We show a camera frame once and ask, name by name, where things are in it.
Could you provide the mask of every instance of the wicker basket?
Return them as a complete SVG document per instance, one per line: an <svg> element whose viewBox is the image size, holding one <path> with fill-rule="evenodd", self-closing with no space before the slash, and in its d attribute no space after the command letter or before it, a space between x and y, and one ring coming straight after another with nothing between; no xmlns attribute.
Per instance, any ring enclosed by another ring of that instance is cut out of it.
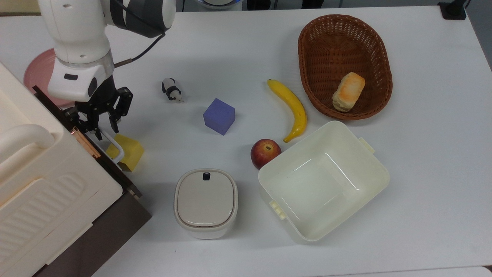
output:
<svg viewBox="0 0 492 277"><path fill-rule="evenodd" d="M313 106L341 120L371 117L388 103L393 88L384 43L369 25L352 16L331 14L309 22L299 36L301 80ZM348 112L333 107L341 79L355 72L366 80Z"/></svg>

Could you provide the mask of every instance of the black cable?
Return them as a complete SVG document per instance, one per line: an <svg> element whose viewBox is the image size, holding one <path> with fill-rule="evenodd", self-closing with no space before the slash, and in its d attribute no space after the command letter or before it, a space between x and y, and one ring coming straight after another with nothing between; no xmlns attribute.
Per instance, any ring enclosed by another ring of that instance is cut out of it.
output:
<svg viewBox="0 0 492 277"><path fill-rule="evenodd" d="M157 30L159 32L162 32L162 29L161 28L158 28L158 27L154 26L153 24L147 22L147 20L143 19L142 17L140 17L139 15L137 15L136 13L134 13L132 10L128 9L125 5L123 5L122 2L120 2L118 0L112 0L112 1L115 2L116 4L118 4L118 6L120 6L124 11L126 11L129 14L131 14L132 16L134 16L136 19L140 20L145 25L151 27L154 30Z"/></svg>
<svg viewBox="0 0 492 277"><path fill-rule="evenodd" d="M119 68L120 66L127 65L127 64L129 64L129 63L132 63L132 62L134 62L134 61L136 61L136 60L140 59L140 58L141 58L143 55L145 55L145 54L146 54L149 50L151 50L151 49L152 49L152 47L154 47L154 45L156 45L156 44L159 42L159 40L160 40L161 38L163 38L165 35L166 35L166 34L162 34L162 35L158 36L158 37L154 40L154 42L152 42L152 44L151 44L149 47L147 47L147 49L145 49L142 53L140 53L140 55L136 56L135 58L133 58L133 59L128 59L128 60L124 60L124 61L121 61L121 62L119 62L119 63L115 63L115 68Z"/></svg>

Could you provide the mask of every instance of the bread roll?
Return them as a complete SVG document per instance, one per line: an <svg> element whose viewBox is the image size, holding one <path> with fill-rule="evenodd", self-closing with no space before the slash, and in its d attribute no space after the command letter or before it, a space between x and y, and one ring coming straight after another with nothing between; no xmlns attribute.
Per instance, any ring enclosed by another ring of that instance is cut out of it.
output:
<svg viewBox="0 0 492 277"><path fill-rule="evenodd" d="M356 73L347 74L333 94L333 106L341 112L348 112L355 105L366 85L364 78Z"/></svg>

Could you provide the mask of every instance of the banana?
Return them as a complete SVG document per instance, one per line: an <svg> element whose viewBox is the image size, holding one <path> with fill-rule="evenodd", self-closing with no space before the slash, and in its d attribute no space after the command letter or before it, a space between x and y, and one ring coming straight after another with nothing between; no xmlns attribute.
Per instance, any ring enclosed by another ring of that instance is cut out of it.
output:
<svg viewBox="0 0 492 277"><path fill-rule="evenodd" d="M301 101L299 101L299 98L297 98L297 96L289 88L284 86L284 84L272 79L269 79L267 84L270 89L289 106L294 114L294 124L292 125L292 130L283 139L283 142L289 142L291 139L304 133L308 123L306 111L304 110L304 106Z"/></svg>

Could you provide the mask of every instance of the gold latch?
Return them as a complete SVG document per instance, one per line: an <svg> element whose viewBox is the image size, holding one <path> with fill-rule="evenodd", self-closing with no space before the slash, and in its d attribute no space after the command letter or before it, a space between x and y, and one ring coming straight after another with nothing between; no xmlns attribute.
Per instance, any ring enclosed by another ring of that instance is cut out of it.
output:
<svg viewBox="0 0 492 277"><path fill-rule="evenodd" d="M87 140L84 134L77 127L73 127L70 133L82 145L82 147L95 159L101 156L99 151L96 148L94 148L94 146Z"/></svg>

